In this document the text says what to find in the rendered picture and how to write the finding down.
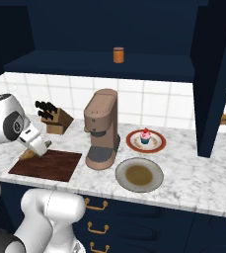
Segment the brown croissant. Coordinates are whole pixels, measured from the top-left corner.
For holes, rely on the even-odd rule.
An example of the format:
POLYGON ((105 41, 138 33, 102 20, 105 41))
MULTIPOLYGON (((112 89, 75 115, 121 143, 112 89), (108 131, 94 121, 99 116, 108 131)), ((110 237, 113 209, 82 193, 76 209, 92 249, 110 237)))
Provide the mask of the brown croissant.
POLYGON ((30 159, 30 158, 33 158, 35 157, 36 154, 30 150, 30 149, 27 149, 21 156, 20 156, 20 160, 27 160, 27 159, 30 159))

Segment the orange jam jar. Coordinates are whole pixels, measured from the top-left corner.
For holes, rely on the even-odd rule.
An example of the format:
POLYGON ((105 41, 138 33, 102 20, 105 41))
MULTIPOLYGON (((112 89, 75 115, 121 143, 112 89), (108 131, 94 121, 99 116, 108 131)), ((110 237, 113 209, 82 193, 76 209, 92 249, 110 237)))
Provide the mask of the orange jam jar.
POLYGON ((124 62, 124 48, 117 46, 113 48, 113 62, 123 63, 124 62))

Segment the brown coffee machine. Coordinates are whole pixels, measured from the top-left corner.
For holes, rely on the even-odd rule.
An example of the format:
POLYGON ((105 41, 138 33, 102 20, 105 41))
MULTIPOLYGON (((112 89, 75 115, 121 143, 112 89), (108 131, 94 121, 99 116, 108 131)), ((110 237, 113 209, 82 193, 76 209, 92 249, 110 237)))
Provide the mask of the brown coffee machine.
POLYGON ((85 128, 91 134, 86 165, 104 170, 114 164, 120 137, 117 133, 117 91, 101 89, 94 93, 84 110, 85 128))

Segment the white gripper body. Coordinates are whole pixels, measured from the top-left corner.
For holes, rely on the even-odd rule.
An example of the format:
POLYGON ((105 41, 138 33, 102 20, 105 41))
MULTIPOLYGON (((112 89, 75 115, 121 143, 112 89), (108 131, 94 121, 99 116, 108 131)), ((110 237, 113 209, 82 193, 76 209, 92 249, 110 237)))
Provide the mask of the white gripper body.
POLYGON ((38 132, 23 131, 18 141, 38 156, 43 156, 47 152, 46 145, 38 132))

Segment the dark blue drawer front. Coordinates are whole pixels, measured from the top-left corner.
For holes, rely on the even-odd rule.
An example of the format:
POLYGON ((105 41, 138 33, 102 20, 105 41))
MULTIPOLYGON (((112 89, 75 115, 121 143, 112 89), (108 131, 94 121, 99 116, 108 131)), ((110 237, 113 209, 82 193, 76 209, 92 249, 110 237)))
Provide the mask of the dark blue drawer front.
POLYGON ((92 196, 83 196, 83 198, 89 198, 90 205, 96 207, 100 207, 103 201, 107 201, 109 205, 104 211, 92 211, 87 209, 90 213, 96 213, 102 216, 146 219, 158 218, 171 224, 183 223, 184 225, 190 224, 194 217, 194 214, 190 211, 178 211, 92 196))
POLYGON ((172 249, 155 249, 147 248, 139 245, 126 243, 123 241, 116 241, 112 239, 99 239, 99 238, 80 238, 79 241, 83 244, 86 249, 86 253, 92 253, 90 250, 90 242, 95 242, 95 247, 104 248, 105 245, 109 245, 111 249, 108 253, 183 253, 179 250, 172 249))
POLYGON ((74 224, 77 237, 123 241, 143 247, 172 247, 181 251, 188 240, 189 225, 177 225, 162 219, 124 217, 83 217, 74 224))

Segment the dark wooden cutting board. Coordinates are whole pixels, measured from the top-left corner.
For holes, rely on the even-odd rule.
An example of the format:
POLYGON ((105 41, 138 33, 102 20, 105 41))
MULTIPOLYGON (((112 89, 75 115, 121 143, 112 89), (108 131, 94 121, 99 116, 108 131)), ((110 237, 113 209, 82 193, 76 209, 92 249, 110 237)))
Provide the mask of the dark wooden cutting board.
POLYGON ((19 160, 10 174, 68 182, 81 159, 81 153, 49 149, 42 157, 19 160))

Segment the red rimmed plate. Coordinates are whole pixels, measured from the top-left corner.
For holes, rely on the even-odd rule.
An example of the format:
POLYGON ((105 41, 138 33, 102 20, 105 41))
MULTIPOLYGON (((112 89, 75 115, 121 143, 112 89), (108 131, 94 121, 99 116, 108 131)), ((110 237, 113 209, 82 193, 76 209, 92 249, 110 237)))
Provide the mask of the red rimmed plate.
POLYGON ((148 129, 151 137, 147 144, 143 144, 140 133, 144 130, 137 129, 129 133, 126 137, 126 144, 129 148, 140 153, 156 153, 163 150, 166 146, 166 138, 159 132, 148 129))

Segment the wooden knife block with knives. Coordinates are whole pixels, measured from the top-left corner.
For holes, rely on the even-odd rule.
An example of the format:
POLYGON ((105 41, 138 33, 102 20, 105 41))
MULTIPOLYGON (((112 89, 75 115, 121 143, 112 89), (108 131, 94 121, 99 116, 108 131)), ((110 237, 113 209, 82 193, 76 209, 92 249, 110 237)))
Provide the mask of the wooden knife block with knives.
POLYGON ((46 132, 63 135, 73 122, 73 118, 50 102, 35 102, 40 121, 46 124, 46 132))

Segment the dark blue base cabinet door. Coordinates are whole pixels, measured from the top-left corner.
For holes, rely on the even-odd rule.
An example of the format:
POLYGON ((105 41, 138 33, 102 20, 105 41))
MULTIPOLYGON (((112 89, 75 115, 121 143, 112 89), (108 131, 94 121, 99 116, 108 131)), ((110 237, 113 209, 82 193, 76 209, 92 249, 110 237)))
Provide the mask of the dark blue base cabinet door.
POLYGON ((226 217, 196 214, 184 253, 226 253, 226 217))

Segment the pink cupcake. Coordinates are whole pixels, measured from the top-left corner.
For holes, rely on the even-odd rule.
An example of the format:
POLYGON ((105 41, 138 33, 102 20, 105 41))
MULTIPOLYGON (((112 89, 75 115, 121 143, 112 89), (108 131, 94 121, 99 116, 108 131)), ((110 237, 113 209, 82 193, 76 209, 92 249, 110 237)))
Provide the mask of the pink cupcake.
POLYGON ((150 140, 151 134, 147 128, 140 133, 140 139, 143 144, 147 144, 150 140))

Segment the dark blue open wall cabinet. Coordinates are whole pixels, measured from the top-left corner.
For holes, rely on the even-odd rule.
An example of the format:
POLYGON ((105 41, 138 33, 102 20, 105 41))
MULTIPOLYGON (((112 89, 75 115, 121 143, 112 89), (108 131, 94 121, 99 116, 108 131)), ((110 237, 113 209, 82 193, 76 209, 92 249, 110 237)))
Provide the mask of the dark blue open wall cabinet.
POLYGON ((27 0, 35 49, 11 72, 190 82, 194 0, 27 0), (113 62, 113 48, 124 62, 113 62))

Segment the grey plate with brown centre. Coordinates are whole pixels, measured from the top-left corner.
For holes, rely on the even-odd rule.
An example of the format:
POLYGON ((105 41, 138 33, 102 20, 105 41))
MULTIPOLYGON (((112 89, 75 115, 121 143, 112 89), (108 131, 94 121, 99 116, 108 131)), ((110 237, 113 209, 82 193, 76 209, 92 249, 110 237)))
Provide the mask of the grey plate with brown centre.
POLYGON ((134 193, 148 193, 158 189, 164 180, 164 173, 154 161, 134 157, 123 160, 115 169, 117 182, 134 193))

